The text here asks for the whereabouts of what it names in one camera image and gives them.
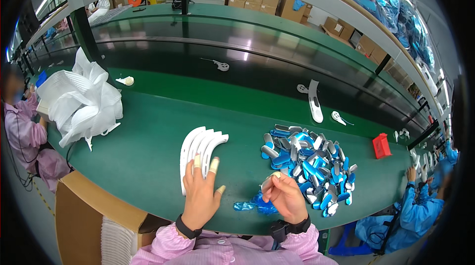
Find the yellow floor tape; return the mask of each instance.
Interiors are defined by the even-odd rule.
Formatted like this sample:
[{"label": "yellow floor tape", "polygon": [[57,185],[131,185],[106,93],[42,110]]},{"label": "yellow floor tape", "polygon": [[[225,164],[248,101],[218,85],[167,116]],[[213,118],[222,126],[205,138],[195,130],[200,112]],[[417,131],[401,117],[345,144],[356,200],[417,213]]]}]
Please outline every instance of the yellow floor tape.
[{"label": "yellow floor tape", "polygon": [[44,204],[46,205],[46,207],[48,208],[49,212],[55,216],[55,213],[53,212],[53,210],[51,209],[51,207],[49,207],[49,204],[46,202],[45,198],[43,197],[43,195],[41,194],[41,192],[39,191],[38,189],[38,186],[36,185],[35,181],[33,180],[33,185],[35,186],[36,188],[36,191],[38,192],[39,194],[39,197],[41,197],[41,200],[43,200]]}]

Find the face mask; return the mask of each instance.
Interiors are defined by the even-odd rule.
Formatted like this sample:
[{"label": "face mask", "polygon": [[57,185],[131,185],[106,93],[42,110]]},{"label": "face mask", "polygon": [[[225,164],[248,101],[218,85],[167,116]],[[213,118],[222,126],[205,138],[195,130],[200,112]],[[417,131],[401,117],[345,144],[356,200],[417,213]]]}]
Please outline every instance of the face mask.
[{"label": "face mask", "polygon": [[17,93],[15,93],[15,96],[13,96],[13,105],[20,102],[22,97],[23,97],[23,91],[18,91]]}]

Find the wrist strap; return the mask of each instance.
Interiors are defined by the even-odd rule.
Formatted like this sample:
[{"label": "wrist strap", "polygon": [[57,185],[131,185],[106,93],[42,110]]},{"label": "wrist strap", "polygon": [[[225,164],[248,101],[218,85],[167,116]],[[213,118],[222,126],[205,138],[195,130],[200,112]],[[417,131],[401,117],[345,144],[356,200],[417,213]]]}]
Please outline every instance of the wrist strap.
[{"label": "wrist strap", "polygon": [[183,233],[188,239],[193,239],[193,238],[198,237],[201,234],[202,228],[191,230],[183,223],[183,221],[181,220],[181,215],[178,216],[175,222],[175,226],[178,228],[178,230],[181,233]]},{"label": "wrist strap", "polygon": [[270,235],[277,242],[284,242],[287,238],[287,234],[289,233],[300,234],[307,232],[311,223],[312,221],[310,220],[310,215],[307,215],[307,219],[298,224],[290,224],[283,220],[277,220],[271,224]]}]

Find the curved white plastic part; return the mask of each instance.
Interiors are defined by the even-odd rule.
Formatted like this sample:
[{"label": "curved white plastic part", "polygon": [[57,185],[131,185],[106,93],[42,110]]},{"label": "curved white plastic part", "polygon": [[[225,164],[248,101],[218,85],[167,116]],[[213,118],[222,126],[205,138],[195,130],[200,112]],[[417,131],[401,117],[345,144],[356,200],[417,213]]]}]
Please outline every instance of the curved white plastic part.
[{"label": "curved white plastic part", "polygon": [[211,134],[208,134],[205,138],[203,138],[203,140],[201,141],[201,143],[199,143],[199,146],[198,146],[198,150],[196,150],[196,152],[200,155],[200,164],[203,165],[203,157],[205,156],[205,150],[206,150],[206,147],[208,146],[208,144],[214,139],[216,138],[217,136],[220,136],[222,135],[222,132],[221,131],[217,131],[217,132],[213,132]]},{"label": "curved white plastic part", "polygon": [[203,139],[205,139],[206,136],[208,135],[211,135],[214,133],[214,129],[208,129],[206,131],[203,131],[203,132],[200,132],[194,139],[193,141],[191,142],[191,145],[190,145],[190,150],[188,151],[188,160],[187,161],[190,161],[191,159],[193,159],[197,153],[197,150],[198,150],[198,147],[199,147],[199,144],[201,143],[201,141]]},{"label": "curved white plastic part", "polygon": [[228,138],[229,136],[227,134],[219,135],[213,138],[206,147],[205,154],[203,157],[203,164],[201,164],[201,172],[203,174],[203,179],[206,179],[206,176],[208,175],[208,170],[210,169],[211,154],[213,154],[214,148],[217,147],[218,144],[227,142]]},{"label": "curved white plastic part", "polygon": [[310,81],[310,86],[308,87],[308,103],[310,104],[313,119],[315,122],[321,123],[324,120],[324,115],[322,114],[320,102],[317,98],[318,83],[319,82],[315,80]]},{"label": "curved white plastic part", "polygon": [[181,183],[181,193],[183,196],[186,196],[185,186],[183,185],[183,177],[185,176],[186,164],[188,163],[188,152],[190,151],[190,145],[195,137],[200,134],[201,132],[205,131],[206,127],[198,127],[190,131],[188,135],[185,137],[183,144],[181,145],[180,150],[180,183]]}]

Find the red plastic bin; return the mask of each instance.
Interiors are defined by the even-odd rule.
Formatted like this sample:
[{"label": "red plastic bin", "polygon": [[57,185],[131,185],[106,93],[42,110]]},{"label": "red plastic bin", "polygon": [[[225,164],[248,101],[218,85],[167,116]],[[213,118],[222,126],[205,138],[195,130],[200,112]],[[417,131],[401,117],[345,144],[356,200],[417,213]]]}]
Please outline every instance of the red plastic bin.
[{"label": "red plastic bin", "polygon": [[389,157],[391,151],[389,150],[389,143],[386,133],[380,133],[377,138],[373,139],[374,152],[376,154],[376,159],[382,159]]}]

